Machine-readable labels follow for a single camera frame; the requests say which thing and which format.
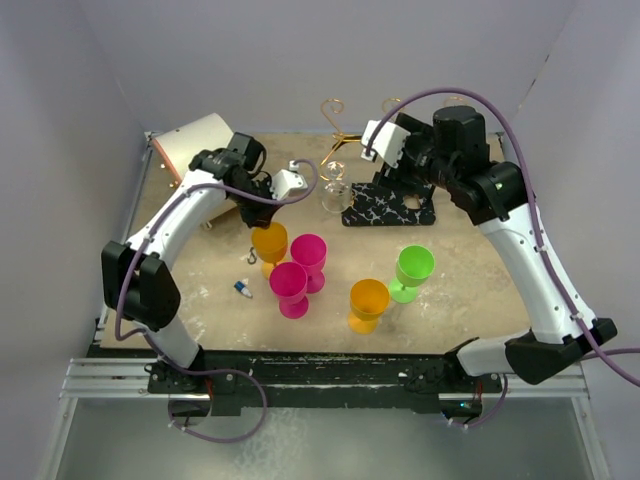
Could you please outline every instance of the green cup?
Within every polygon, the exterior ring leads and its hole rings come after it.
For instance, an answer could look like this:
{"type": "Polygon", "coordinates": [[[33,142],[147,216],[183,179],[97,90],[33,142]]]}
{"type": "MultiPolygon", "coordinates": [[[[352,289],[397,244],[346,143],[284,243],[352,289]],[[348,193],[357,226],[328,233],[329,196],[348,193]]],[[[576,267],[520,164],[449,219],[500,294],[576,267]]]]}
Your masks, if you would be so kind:
{"type": "Polygon", "coordinates": [[[418,296],[418,287],[427,281],[436,268],[433,253],[421,245],[411,245],[400,252],[396,262],[396,278],[389,285],[391,298],[397,303],[409,303],[418,296]]]}

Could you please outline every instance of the cable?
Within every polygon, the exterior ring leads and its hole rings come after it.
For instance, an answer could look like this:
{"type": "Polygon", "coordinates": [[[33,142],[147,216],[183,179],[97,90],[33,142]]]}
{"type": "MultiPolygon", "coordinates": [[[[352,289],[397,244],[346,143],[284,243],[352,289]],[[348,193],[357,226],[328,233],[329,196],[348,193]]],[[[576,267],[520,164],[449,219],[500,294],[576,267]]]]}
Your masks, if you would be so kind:
{"type": "Polygon", "coordinates": [[[306,163],[307,165],[309,165],[311,167],[311,169],[313,170],[313,180],[311,182],[311,184],[308,186],[307,190],[302,194],[299,195],[295,198],[289,199],[289,200],[271,200],[271,199],[267,199],[267,198],[261,198],[258,197],[256,195],[252,195],[250,193],[246,193],[243,192],[242,190],[238,190],[236,188],[233,187],[229,187],[227,185],[223,185],[222,183],[201,183],[198,185],[193,185],[192,187],[188,188],[186,190],[186,192],[183,192],[181,195],[179,195],[178,197],[176,197],[173,202],[171,202],[167,208],[165,208],[162,213],[158,216],[158,219],[155,221],[155,223],[153,225],[151,225],[151,227],[149,228],[149,231],[147,232],[147,235],[145,236],[144,240],[141,242],[140,247],[138,248],[138,250],[136,250],[136,252],[133,255],[133,258],[131,260],[131,262],[129,263],[129,267],[127,268],[127,271],[125,273],[124,276],[124,280],[122,282],[122,287],[120,288],[120,294],[118,297],[118,303],[116,305],[116,321],[115,321],[115,336],[116,339],[118,341],[122,341],[125,340],[129,337],[131,337],[132,335],[135,334],[141,334],[144,336],[145,340],[147,341],[147,343],[149,343],[149,346],[153,349],[154,352],[156,352],[156,354],[161,358],[161,360],[163,360],[165,363],[167,363],[168,365],[170,365],[171,367],[173,367],[176,371],[182,373],[183,375],[191,375],[191,376],[206,376],[206,377],[210,377],[212,375],[238,375],[241,377],[244,377],[246,379],[248,379],[251,383],[253,383],[256,388],[258,389],[258,392],[260,393],[260,397],[262,399],[262,413],[260,415],[260,419],[258,420],[258,422],[256,423],[256,425],[249,430],[248,432],[239,435],[237,437],[232,437],[232,438],[217,438],[217,437],[211,437],[208,435],[203,435],[201,433],[198,433],[196,431],[193,431],[189,428],[187,428],[186,426],[178,426],[176,425],[176,423],[174,422],[174,418],[173,418],[173,414],[171,413],[171,405],[168,405],[168,414],[169,414],[169,420],[171,421],[170,425],[173,425],[177,428],[179,428],[181,431],[188,433],[191,436],[194,436],[196,438],[200,438],[201,440],[206,440],[208,442],[213,442],[213,443],[236,443],[236,442],[241,442],[243,440],[246,440],[247,438],[251,437],[253,434],[255,434],[260,427],[262,427],[262,424],[265,421],[265,418],[267,416],[267,395],[264,391],[264,389],[262,388],[262,385],[260,385],[260,383],[253,378],[251,375],[241,371],[241,370],[235,370],[235,369],[230,369],[230,368],[226,368],[226,369],[216,369],[216,370],[204,370],[204,371],[196,371],[196,370],[188,370],[186,368],[183,368],[181,366],[179,366],[178,364],[176,364],[171,358],[169,358],[164,352],[162,352],[162,350],[153,342],[153,340],[147,335],[147,332],[144,328],[135,328],[133,330],[131,330],[130,332],[127,332],[126,334],[122,335],[121,332],[121,326],[122,326],[122,317],[123,317],[123,313],[124,313],[124,302],[125,302],[125,298],[126,298],[126,293],[129,290],[129,285],[131,284],[131,279],[133,278],[133,274],[136,270],[136,266],[138,265],[140,258],[142,257],[143,253],[146,251],[147,247],[149,246],[149,244],[153,241],[153,237],[154,235],[158,232],[158,230],[160,229],[160,227],[162,226],[162,224],[166,221],[167,217],[176,209],[176,207],[178,205],[180,205],[180,203],[182,203],[183,200],[185,200],[186,198],[188,198],[192,193],[199,191],[199,190],[203,190],[203,189],[209,189],[209,188],[217,188],[220,190],[225,190],[229,193],[233,193],[235,195],[238,195],[240,197],[244,197],[244,198],[248,198],[249,200],[253,200],[259,203],[266,203],[268,205],[291,205],[293,203],[297,203],[300,202],[302,200],[304,200],[305,198],[307,198],[311,192],[314,190],[314,188],[316,187],[317,183],[318,183],[318,169],[316,168],[316,166],[313,164],[313,162],[306,160],[306,159],[299,159],[299,160],[294,160],[294,164],[297,163],[306,163]]]}
{"type": "Polygon", "coordinates": [[[500,394],[500,398],[498,399],[496,404],[493,406],[493,408],[491,410],[489,410],[489,412],[486,415],[483,415],[482,417],[480,417],[475,422],[468,422],[468,423],[455,422],[453,420],[453,418],[450,418],[449,422],[448,422],[449,425],[453,425],[455,427],[460,427],[463,430],[468,430],[470,428],[479,427],[480,425],[484,424],[485,422],[488,422],[489,420],[491,420],[493,417],[496,416],[496,414],[500,411],[500,409],[504,405],[504,401],[507,398],[507,390],[508,389],[509,389],[509,379],[507,378],[506,375],[502,375],[502,393],[500,394]]]}
{"type": "MultiPolygon", "coordinates": [[[[627,355],[629,353],[640,353],[640,348],[638,347],[628,347],[628,348],[612,348],[611,350],[605,350],[608,356],[613,357],[614,355],[627,355]]],[[[588,353],[582,360],[591,360],[592,358],[598,358],[596,353],[588,353]]]]}
{"type": "Polygon", "coordinates": [[[504,128],[504,131],[507,134],[507,137],[511,141],[511,144],[516,154],[516,158],[518,159],[518,164],[520,165],[520,170],[522,171],[522,178],[524,180],[524,187],[527,192],[527,204],[529,206],[531,223],[533,224],[533,233],[536,239],[537,251],[538,253],[540,253],[540,258],[542,258],[542,263],[544,264],[545,269],[547,270],[547,273],[551,278],[551,281],[553,282],[555,287],[558,289],[560,296],[562,297],[565,304],[569,308],[572,319],[576,321],[576,324],[578,325],[580,330],[582,330],[584,337],[587,339],[587,341],[589,342],[589,345],[591,345],[591,348],[596,353],[596,355],[600,357],[602,361],[605,362],[609,366],[609,368],[611,368],[611,370],[613,370],[615,373],[617,373],[618,375],[620,375],[622,378],[632,383],[633,385],[640,387],[640,379],[634,377],[630,373],[623,370],[619,365],[617,365],[613,360],[611,360],[607,356],[605,351],[603,351],[598,346],[598,343],[596,342],[595,338],[593,338],[593,335],[589,331],[589,328],[582,320],[583,318],[582,313],[578,310],[578,307],[573,301],[573,298],[571,298],[571,295],[567,291],[566,287],[563,285],[562,281],[560,280],[560,277],[558,277],[558,274],[555,268],[553,267],[553,264],[551,263],[551,258],[549,257],[549,254],[546,251],[547,248],[544,245],[544,239],[542,238],[540,221],[538,219],[538,212],[536,208],[536,200],[535,200],[535,195],[533,193],[533,185],[531,182],[531,177],[529,176],[529,169],[527,167],[527,163],[525,162],[525,159],[524,159],[524,154],[522,153],[522,148],[520,148],[520,143],[518,142],[518,139],[516,138],[516,134],[511,128],[511,125],[509,125],[509,121],[497,109],[495,105],[493,105],[489,100],[487,100],[482,95],[472,92],[471,90],[467,90],[466,88],[441,87],[441,88],[423,90],[422,92],[418,92],[414,95],[411,95],[408,98],[405,98],[400,103],[396,104],[391,110],[389,110],[382,117],[380,122],[378,122],[378,125],[376,125],[376,128],[373,130],[373,133],[371,134],[371,138],[369,139],[369,143],[367,144],[367,147],[366,147],[366,154],[371,155],[371,147],[373,146],[373,141],[375,140],[380,130],[382,130],[382,127],[384,126],[384,124],[387,123],[396,113],[398,113],[401,109],[403,109],[410,103],[415,102],[416,100],[419,100],[421,98],[428,97],[431,95],[440,94],[440,93],[448,93],[448,94],[453,93],[453,94],[465,95],[469,98],[473,98],[474,100],[484,105],[487,109],[489,109],[489,111],[496,117],[496,119],[498,119],[498,121],[500,122],[500,125],[502,125],[502,128],[504,128]]]}

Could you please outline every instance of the small bottle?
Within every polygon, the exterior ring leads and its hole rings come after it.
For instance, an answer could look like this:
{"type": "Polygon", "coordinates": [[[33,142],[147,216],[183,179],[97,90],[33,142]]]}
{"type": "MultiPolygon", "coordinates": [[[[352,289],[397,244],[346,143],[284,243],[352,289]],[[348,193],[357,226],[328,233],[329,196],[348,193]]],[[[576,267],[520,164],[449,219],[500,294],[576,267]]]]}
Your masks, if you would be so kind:
{"type": "Polygon", "coordinates": [[[322,189],[322,206],[331,213],[342,213],[351,206],[351,182],[343,162],[332,161],[325,165],[324,176],[329,180],[322,189]]]}
{"type": "Polygon", "coordinates": [[[246,287],[246,285],[244,283],[242,283],[241,281],[237,281],[234,285],[233,288],[235,288],[236,290],[238,290],[242,295],[244,295],[245,297],[248,298],[253,298],[252,293],[249,291],[249,289],[246,287]]]}

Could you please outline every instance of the clear glass bottle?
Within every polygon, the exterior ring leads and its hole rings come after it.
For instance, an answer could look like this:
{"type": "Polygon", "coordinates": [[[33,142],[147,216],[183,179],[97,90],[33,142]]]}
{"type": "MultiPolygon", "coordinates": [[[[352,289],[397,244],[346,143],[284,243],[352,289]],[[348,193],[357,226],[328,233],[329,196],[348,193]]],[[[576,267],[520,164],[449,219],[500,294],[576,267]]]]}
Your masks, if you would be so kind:
{"type": "Polygon", "coordinates": [[[344,212],[352,203],[351,182],[345,164],[337,160],[328,162],[322,175],[328,179],[321,192],[322,206],[331,213],[344,212]]]}

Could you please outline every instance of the plastic goblet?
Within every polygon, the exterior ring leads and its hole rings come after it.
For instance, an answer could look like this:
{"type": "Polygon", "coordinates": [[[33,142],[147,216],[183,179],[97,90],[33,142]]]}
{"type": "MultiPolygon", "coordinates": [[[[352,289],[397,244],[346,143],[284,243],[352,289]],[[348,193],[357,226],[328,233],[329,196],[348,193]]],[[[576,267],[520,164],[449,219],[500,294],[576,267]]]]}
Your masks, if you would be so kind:
{"type": "Polygon", "coordinates": [[[391,298],[409,303],[418,296],[418,287],[427,281],[436,268],[436,259],[421,245],[411,245],[400,252],[396,262],[396,278],[391,280],[391,298]]]}
{"type": "Polygon", "coordinates": [[[380,315],[389,306],[390,295],[384,283],[367,278],[351,288],[349,300],[349,327],[356,333],[368,334],[378,326],[380,315]]]}
{"type": "Polygon", "coordinates": [[[280,300],[280,313],[287,318],[300,318],[309,310],[307,272],[297,263],[277,265],[269,277],[271,291],[280,300]]]}
{"type": "Polygon", "coordinates": [[[256,255],[264,262],[262,274],[269,278],[274,267],[287,254],[287,229],[277,222],[271,222],[267,228],[254,228],[251,232],[251,245],[256,255]]]}
{"type": "Polygon", "coordinates": [[[318,235],[305,233],[291,242],[291,259],[302,265],[309,275],[309,293],[318,293],[324,287],[322,269],[327,261],[327,244],[318,235]]]}

